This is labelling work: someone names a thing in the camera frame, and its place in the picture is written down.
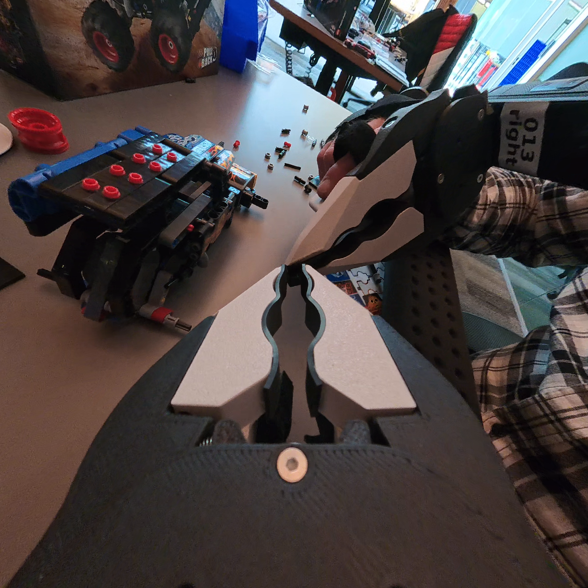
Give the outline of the red toy wheel rim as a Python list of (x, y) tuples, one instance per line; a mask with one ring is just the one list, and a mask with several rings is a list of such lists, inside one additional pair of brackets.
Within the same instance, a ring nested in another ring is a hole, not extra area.
[(70, 148), (60, 119), (48, 111), (21, 107), (11, 111), (8, 119), (17, 130), (23, 146), (30, 151), (59, 155)]

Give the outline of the toy truck set box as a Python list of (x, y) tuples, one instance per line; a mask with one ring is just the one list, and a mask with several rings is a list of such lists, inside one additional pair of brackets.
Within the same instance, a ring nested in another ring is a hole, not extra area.
[(224, 1), (1, 1), (1, 69), (60, 100), (215, 75)]

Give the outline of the black perforated chair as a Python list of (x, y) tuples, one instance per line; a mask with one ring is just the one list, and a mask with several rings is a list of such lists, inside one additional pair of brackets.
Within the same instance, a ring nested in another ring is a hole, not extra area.
[(437, 368), (481, 420), (450, 250), (435, 242), (384, 264), (381, 317)]

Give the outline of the black square tile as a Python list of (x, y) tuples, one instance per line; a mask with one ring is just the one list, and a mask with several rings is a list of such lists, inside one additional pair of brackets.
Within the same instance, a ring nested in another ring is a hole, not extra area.
[(0, 266), (1, 290), (23, 280), (26, 277), (23, 272), (21, 272), (16, 267), (5, 261), (3, 258), (0, 258)]

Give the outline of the sticker sheet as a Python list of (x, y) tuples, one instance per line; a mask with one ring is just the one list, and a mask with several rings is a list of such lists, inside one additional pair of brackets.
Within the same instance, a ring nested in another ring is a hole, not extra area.
[(385, 265), (382, 262), (335, 272), (326, 276), (331, 283), (363, 305), (372, 315), (380, 315), (383, 303)]

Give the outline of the person's right hand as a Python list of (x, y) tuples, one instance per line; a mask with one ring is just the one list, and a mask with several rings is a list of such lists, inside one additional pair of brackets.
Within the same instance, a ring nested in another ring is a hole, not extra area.
[(317, 158), (320, 199), (325, 200), (336, 184), (364, 160), (384, 122), (384, 117), (360, 117), (343, 121), (335, 128)]

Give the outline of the person's right forearm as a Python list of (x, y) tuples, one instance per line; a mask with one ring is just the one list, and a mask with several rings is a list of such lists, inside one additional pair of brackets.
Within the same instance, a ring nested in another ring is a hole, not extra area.
[(587, 190), (498, 167), (440, 239), (529, 268), (587, 266)]

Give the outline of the person's torso in plaid shirt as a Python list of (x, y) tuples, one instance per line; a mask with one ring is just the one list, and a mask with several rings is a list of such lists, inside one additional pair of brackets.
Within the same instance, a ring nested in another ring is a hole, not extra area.
[(536, 533), (587, 587), (587, 270), (550, 323), (472, 361), (483, 427)]

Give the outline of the scattered small brick pieces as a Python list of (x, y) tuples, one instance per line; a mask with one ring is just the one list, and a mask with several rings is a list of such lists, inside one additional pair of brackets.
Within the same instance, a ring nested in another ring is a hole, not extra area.
[(234, 167), (256, 175), (254, 189), (267, 199), (305, 199), (308, 176), (325, 133), (323, 104), (310, 99), (245, 100), (227, 115), (222, 135)]

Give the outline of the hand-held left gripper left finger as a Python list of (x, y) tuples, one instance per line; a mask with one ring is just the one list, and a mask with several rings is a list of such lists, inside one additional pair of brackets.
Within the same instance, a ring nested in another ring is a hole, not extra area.
[(257, 442), (287, 439), (287, 374), (274, 338), (282, 325), (287, 270), (280, 266), (215, 315), (171, 408), (252, 426)]

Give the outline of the black red gaming chair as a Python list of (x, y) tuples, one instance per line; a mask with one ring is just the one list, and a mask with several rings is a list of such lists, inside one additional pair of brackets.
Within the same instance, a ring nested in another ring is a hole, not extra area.
[(445, 87), (478, 22), (474, 13), (459, 13), (453, 6), (425, 12), (413, 22), (383, 34), (406, 54), (408, 87), (427, 92)]

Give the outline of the blue storage bin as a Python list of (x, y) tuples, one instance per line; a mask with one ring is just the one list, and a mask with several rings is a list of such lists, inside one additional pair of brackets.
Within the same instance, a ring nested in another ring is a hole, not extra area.
[(248, 59), (258, 47), (258, 7), (256, 1), (225, 1), (219, 63), (243, 73)]

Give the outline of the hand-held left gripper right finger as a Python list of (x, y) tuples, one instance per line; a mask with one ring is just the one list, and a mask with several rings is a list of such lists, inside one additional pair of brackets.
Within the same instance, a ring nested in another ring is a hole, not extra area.
[(310, 266), (302, 267), (311, 416), (338, 428), (350, 420), (410, 415), (416, 402), (374, 317)]

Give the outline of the wooden table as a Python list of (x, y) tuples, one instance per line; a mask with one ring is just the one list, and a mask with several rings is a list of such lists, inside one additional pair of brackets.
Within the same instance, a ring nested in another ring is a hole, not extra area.
[(374, 63), (371, 63), (364, 56), (352, 51), (344, 45), (344, 42), (334, 38), (304, 7), (303, 1), (269, 1), (269, 5), (289, 23), (288, 27), (296, 26), (303, 33), (304, 43), (326, 59), (318, 82), (315, 86), (317, 92), (327, 95), (333, 84), (337, 69), (341, 75), (336, 82), (336, 89), (339, 92), (337, 102), (342, 100), (346, 84), (350, 78), (365, 77), (387, 85), (393, 91), (401, 91), (408, 86), (408, 81), (403, 74), (394, 72), (392, 74), (382, 70)]

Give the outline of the brick-built toy truck model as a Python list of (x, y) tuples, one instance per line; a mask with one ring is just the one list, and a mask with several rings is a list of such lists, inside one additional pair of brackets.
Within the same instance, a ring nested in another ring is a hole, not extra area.
[(257, 174), (224, 143), (141, 126), (11, 182), (13, 212), (37, 237), (69, 224), (50, 269), (37, 274), (82, 315), (135, 317), (182, 332), (169, 290), (208, 264), (208, 250), (241, 208), (267, 209)]

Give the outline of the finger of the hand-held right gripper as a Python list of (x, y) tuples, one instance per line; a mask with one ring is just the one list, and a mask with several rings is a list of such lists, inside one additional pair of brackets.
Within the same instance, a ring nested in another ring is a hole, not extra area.
[[(342, 233), (358, 227), (374, 206), (385, 201), (400, 205), (401, 195), (409, 189), (416, 162), (413, 141), (409, 141), (364, 179), (349, 176), (340, 180), (318, 206), (285, 263), (288, 266), (308, 263), (315, 267), (315, 257), (334, 246)], [(381, 212), (376, 221), (393, 221), (399, 213)]]
[(315, 257), (315, 269), (324, 274), (376, 263), (418, 237), (424, 217), (415, 208), (393, 220), (366, 221), (344, 233), (328, 251)]

